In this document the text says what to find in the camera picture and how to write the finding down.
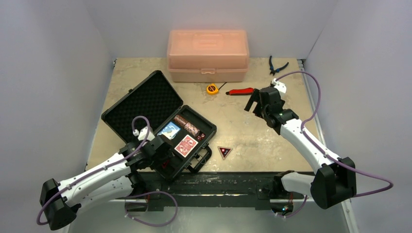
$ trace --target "orange storage box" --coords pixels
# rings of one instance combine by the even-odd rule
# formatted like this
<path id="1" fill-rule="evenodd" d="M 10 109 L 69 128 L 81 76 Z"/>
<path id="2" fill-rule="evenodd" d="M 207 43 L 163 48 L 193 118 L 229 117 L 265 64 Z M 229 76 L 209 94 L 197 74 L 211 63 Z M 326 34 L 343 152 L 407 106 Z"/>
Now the orange storage box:
<path id="1" fill-rule="evenodd" d="M 168 70 L 175 82 L 241 82 L 249 68 L 245 31 L 171 31 Z"/>

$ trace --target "case handle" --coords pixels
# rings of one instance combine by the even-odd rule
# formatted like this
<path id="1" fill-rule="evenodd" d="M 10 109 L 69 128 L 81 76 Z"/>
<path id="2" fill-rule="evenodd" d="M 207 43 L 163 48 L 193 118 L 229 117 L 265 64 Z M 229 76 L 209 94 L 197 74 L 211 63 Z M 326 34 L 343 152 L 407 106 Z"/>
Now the case handle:
<path id="1" fill-rule="evenodd" d="M 210 159 L 210 157 L 212 156 L 212 150 L 210 149 L 209 146 L 205 146 L 204 148 L 206 150 L 206 154 L 202 157 L 200 155 L 197 155 L 199 157 L 201 157 L 202 159 L 196 164 L 196 166 L 194 168 L 192 168 L 192 166 L 188 167 L 188 170 L 191 173 L 198 173 L 200 171 L 200 169 L 203 167 L 203 165 L 206 164 L 206 162 Z"/>
<path id="2" fill-rule="evenodd" d="M 212 69 L 201 69 L 200 72 L 202 74 L 214 74 L 216 72 L 216 70 L 213 69 L 213 68 Z"/>

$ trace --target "poker chip stack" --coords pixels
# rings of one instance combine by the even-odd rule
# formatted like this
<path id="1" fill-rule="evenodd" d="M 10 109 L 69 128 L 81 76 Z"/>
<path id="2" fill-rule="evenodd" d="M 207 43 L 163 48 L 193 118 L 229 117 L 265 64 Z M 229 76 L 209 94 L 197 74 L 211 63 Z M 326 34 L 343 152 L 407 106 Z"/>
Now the poker chip stack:
<path id="1" fill-rule="evenodd" d="M 194 125 L 192 125 L 191 123 L 189 123 L 186 119 L 184 119 L 183 117 L 176 115 L 174 117 L 174 121 L 182 126 L 186 131 L 188 131 L 191 135 L 197 137 L 200 133 L 200 130 L 198 128 L 196 128 Z"/>

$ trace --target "wooden table surface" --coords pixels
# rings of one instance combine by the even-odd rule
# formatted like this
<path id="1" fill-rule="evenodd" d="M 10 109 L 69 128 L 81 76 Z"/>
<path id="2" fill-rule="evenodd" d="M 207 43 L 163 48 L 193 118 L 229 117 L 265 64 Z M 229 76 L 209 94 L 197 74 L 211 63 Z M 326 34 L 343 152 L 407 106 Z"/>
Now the wooden table surface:
<path id="1" fill-rule="evenodd" d="M 273 58 L 274 67 L 286 62 L 289 66 L 276 74 L 299 70 L 294 58 Z M 299 152 L 283 137 L 269 129 L 266 122 L 250 112 L 244 111 L 250 96 L 227 96 L 226 91 L 247 87 L 263 88 L 273 79 L 269 75 L 268 58 L 251 58 L 249 71 L 241 83 L 227 83 L 217 95 L 209 95 L 209 83 L 174 83 L 167 71 L 166 58 L 119 58 L 113 71 L 110 86 L 102 112 L 115 104 L 149 76 L 154 70 L 161 70 L 176 92 L 189 105 L 217 126 L 216 135 L 210 140 L 212 157 L 201 171 L 311 171 L 309 164 Z M 301 74 L 293 74 L 282 82 L 287 86 L 284 108 L 291 108 L 300 119 L 312 114 L 307 91 Z M 317 136 L 316 124 L 308 122 L 306 127 Z M 124 142 L 102 121 L 98 123 L 87 168 L 94 167 L 111 157 Z M 218 146 L 233 148 L 223 160 Z"/>

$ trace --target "black aluminum case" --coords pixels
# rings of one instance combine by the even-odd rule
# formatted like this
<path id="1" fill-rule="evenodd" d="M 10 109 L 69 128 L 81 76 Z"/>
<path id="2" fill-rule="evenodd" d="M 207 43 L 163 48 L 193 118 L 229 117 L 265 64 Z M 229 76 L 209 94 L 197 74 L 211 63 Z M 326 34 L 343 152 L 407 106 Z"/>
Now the black aluminum case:
<path id="1" fill-rule="evenodd" d="M 190 172 L 198 172 L 211 157 L 212 151 L 208 146 L 209 140 L 216 133 L 217 127 L 187 105 L 176 93 L 169 81 L 160 70 L 152 72 L 144 81 L 121 98 L 112 107 L 102 114 L 102 120 L 125 142 L 133 142 L 136 137 L 132 134 L 132 120 L 136 116 L 145 116 L 157 135 L 175 115 L 181 115 L 192 123 L 206 136 L 185 158 L 173 149 L 174 157 L 167 166 L 159 166 L 155 170 L 166 180 L 173 180 L 185 168 Z M 146 126 L 143 120 L 136 121 L 135 128 L 140 130 Z M 189 134 L 183 127 L 172 139 L 175 146 Z"/>

